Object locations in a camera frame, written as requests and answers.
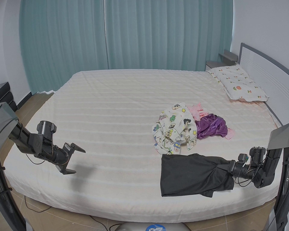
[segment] black fabric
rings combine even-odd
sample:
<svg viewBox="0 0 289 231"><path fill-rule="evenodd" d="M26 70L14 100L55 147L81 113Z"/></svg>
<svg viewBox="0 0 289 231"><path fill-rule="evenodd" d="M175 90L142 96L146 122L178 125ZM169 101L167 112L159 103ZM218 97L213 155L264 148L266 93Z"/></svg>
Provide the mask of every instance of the black fabric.
<svg viewBox="0 0 289 231"><path fill-rule="evenodd" d="M214 191L232 190L234 180L218 164L229 164L222 157L162 155L161 193L163 197L201 194L212 197Z"/></svg>

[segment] purple fabric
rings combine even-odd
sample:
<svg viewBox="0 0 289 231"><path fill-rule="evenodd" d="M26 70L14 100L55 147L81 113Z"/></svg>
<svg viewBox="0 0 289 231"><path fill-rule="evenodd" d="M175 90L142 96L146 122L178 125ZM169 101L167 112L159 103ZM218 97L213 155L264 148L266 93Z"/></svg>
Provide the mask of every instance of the purple fabric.
<svg viewBox="0 0 289 231"><path fill-rule="evenodd" d="M220 116L209 114L202 117L200 121L195 122L197 125L198 139L214 135L225 137L228 134L226 121Z"/></svg>

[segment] floral pillowcase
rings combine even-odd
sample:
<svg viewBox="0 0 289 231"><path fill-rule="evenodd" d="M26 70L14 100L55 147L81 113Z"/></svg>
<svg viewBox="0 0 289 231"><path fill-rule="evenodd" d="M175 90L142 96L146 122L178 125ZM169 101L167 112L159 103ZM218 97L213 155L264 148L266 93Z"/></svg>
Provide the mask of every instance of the floral pillowcase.
<svg viewBox="0 0 289 231"><path fill-rule="evenodd" d="M251 101L267 101L268 96L257 85L244 69L234 66L216 67L207 70L220 83L230 99Z"/></svg>

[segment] blue round sticker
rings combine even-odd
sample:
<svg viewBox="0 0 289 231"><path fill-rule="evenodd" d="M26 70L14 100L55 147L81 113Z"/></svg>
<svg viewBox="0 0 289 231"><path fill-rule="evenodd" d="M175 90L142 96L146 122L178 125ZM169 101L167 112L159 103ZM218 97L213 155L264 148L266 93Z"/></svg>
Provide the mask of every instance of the blue round sticker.
<svg viewBox="0 0 289 231"><path fill-rule="evenodd" d="M145 231L166 231L166 228L159 224L150 225Z"/></svg>

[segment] baseboard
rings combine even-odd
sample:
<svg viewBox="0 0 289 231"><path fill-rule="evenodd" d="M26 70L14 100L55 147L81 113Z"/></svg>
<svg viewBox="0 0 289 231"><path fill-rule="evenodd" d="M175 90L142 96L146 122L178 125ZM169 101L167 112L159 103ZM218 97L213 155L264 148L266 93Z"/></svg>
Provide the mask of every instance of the baseboard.
<svg viewBox="0 0 289 231"><path fill-rule="evenodd" d="M20 109L20 108L24 105L24 103L26 103L26 101L27 101L28 99L30 99L31 96L32 96L32 93L29 92L28 95L25 96L24 99L21 100L20 103L17 105L18 109Z"/></svg>

